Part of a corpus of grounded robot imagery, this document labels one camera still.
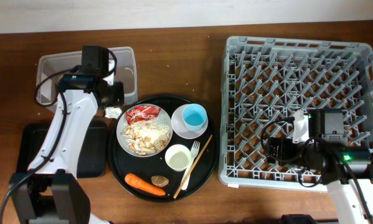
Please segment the white paper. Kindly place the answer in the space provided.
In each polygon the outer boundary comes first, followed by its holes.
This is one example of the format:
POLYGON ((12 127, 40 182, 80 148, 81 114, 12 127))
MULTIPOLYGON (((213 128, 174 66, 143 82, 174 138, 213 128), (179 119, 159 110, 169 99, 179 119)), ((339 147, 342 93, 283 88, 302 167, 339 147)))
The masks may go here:
POLYGON ((122 114, 121 108, 117 107, 106 107, 104 112, 105 117, 108 119, 118 119, 122 114))

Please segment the red snack wrapper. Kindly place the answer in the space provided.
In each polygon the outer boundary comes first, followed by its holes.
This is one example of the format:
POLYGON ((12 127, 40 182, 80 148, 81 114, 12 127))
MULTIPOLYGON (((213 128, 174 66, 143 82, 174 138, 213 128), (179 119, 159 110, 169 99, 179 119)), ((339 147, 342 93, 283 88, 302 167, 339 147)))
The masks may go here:
POLYGON ((126 121, 131 126, 137 122, 154 119, 158 117, 160 112, 161 108, 157 106, 138 105, 126 112, 126 121))

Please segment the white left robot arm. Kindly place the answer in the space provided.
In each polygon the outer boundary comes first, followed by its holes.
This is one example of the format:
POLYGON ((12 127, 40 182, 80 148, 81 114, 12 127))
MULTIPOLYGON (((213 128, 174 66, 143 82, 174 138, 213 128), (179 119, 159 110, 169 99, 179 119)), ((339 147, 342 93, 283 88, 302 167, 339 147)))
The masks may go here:
POLYGON ((103 223, 77 181, 78 159, 87 129, 100 108, 124 103, 122 82, 115 82, 115 54, 84 46, 79 65, 55 73, 57 107, 49 130, 26 172, 14 173, 0 207, 9 200, 20 223, 103 223))

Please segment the small white cup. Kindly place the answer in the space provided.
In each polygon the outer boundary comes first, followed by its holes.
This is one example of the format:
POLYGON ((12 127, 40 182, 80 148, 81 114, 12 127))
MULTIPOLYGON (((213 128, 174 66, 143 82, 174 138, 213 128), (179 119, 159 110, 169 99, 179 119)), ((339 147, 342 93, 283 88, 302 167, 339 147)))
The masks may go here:
POLYGON ((182 144, 172 145, 166 150, 165 161, 172 170, 184 171, 191 161, 191 152, 182 144))

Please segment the light blue plastic cup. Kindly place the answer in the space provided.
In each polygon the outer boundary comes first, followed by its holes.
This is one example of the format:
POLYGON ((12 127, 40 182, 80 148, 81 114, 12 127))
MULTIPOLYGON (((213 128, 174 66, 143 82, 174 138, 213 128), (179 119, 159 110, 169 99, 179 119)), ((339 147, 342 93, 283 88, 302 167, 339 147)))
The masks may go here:
POLYGON ((182 111, 182 120, 189 131, 198 131, 207 121, 207 112, 199 104, 189 104, 182 111))

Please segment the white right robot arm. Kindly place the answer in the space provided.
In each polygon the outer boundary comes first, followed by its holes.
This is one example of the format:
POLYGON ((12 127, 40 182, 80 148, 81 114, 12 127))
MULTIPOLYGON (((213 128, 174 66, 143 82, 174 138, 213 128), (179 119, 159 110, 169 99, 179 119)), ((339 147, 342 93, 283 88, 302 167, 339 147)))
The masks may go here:
POLYGON ((364 146, 350 146, 343 113, 336 109, 298 110, 279 119, 293 128, 290 139, 260 136, 270 163, 320 173, 311 184, 322 184, 336 207, 339 223, 373 223, 373 155, 364 146))

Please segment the grey plate with food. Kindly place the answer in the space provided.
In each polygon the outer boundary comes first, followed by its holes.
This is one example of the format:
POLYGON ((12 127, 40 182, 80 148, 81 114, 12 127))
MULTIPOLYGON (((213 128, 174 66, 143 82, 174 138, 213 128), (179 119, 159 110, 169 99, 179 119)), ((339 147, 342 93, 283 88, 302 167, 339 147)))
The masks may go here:
MULTIPOLYGON (((157 106, 146 103, 140 105, 157 106)), ((126 112, 130 109, 126 110, 117 122, 115 136, 121 148, 136 157, 149 157, 163 151, 172 138, 171 118, 168 113, 161 108, 158 117, 130 126, 126 121, 126 112)))

